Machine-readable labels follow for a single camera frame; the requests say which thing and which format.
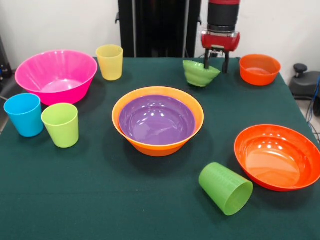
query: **bowl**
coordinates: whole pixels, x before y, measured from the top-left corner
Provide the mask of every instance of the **bowl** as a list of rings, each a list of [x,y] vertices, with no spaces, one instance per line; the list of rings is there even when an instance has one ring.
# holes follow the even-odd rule
[[[195,128],[192,135],[182,141],[179,141],[173,144],[168,144],[168,145],[146,144],[146,143],[136,141],[129,136],[126,136],[121,131],[120,124],[119,124],[119,117],[122,110],[127,104],[129,104],[133,100],[140,97],[149,96],[149,95],[168,96],[185,104],[191,110],[195,120]],[[177,152],[184,144],[186,144],[186,142],[188,142],[200,131],[202,125],[204,124],[204,119],[205,119],[204,111],[200,103],[195,98],[193,98],[191,95],[187,94],[184,91],[171,88],[171,87],[165,87],[165,86],[144,87],[144,88],[140,88],[132,92],[129,92],[128,94],[124,95],[114,105],[112,110],[112,122],[115,129],[123,137],[125,137],[139,152],[152,157],[163,157],[163,156],[168,156]]]
[[[234,143],[235,156],[245,173],[269,190],[306,188],[320,177],[320,152],[305,136],[279,125],[255,125]]]
[[[15,80],[45,105],[74,104],[87,94],[97,69],[98,64],[90,55],[53,50],[23,62],[16,70]]]
[[[239,64],[242,79],[255,86],[271,84],[281,70],[281,65],[276,59],[261,54],[244,56]]]
[[[195,130],[191,110],[169,96],[147,95],[128,103],[120,113],[122,132],[150,145],[169,145],[190,137]]]
[[[204,88],[220,74],[220,71],[212,66],[209,66],[209,69],[204,67],[203,63],[184,60],[183,68],[186,81],[191,85]]]

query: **yellow cup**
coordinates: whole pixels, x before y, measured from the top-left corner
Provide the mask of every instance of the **yellow cup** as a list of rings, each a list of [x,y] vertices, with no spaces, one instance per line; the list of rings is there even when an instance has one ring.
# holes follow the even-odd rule
[[[115,81],[122,76],[124,50],[117,45],[104,45],[96,51],[102,76],[105,80]]]

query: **plastic cup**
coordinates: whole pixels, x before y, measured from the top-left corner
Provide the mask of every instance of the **plastic cup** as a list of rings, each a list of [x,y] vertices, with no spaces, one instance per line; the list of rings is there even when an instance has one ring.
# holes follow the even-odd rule
[[[240,211],[254,189],[252,182],[217,162],[210,163],[202,170],[199,183],[227,216]]]
[[[184,75],[188,84],[204,88],[211,83],[220,71],[212,66],[204,68],[204,64],[196,61],[183,60]]]
[[[124,50],[117,45],[104,45],[95,51],[102,76],[105,80],[115,81],[122,76]]]
[[[41,119],[57,147],[70,148],[78,142],[78,109],[74,105],[58,103],[49,106]]]
[[[41,101],[37,95],[22,93],[8,99],[4,104],[16,130],[23,137],[34,137],[42,132]]]

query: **white wall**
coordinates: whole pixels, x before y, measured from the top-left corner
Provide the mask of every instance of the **white wall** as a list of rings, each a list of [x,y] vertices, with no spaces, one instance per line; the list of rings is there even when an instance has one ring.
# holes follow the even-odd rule
[[[241,41],[232,56],[273,56],[286,80],[297,62],[320,71],[319,9],[320,0],[242,0],[237,24]],[[121,43],[117,12],[118,0],[0,0],[0,34],[13,68],[52,49],[94,56],[100,45]],[[200,34],[207,12],[208,0],[202,0],[196,56],[204,53]]]
[[[72,49],[95,55],[121,44],[118,0],[0,0],[0,34],[13,68],[43,51]]]
[[[203,22],[207,21],[207,4],[208,0],[202,0]],[[236,30],[241,40],[233,57],[272,56],[281,63],[286,82],[294,74],[295,63],[320,71],[320,0],[241,0]],[[196,56],[204,53],[200,29],[198,34]]]

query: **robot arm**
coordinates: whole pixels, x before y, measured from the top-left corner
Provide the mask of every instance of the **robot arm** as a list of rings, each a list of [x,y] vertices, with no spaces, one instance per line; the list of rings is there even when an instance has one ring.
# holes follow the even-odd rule
[[[236,24],[241,0],[209,0],[207,30],[202,32],[202,46],[205,48],[204,68],[209,68],[210,51],[225,53],[222,72],[228,72],[229,53],[237,49],[240,33]]]

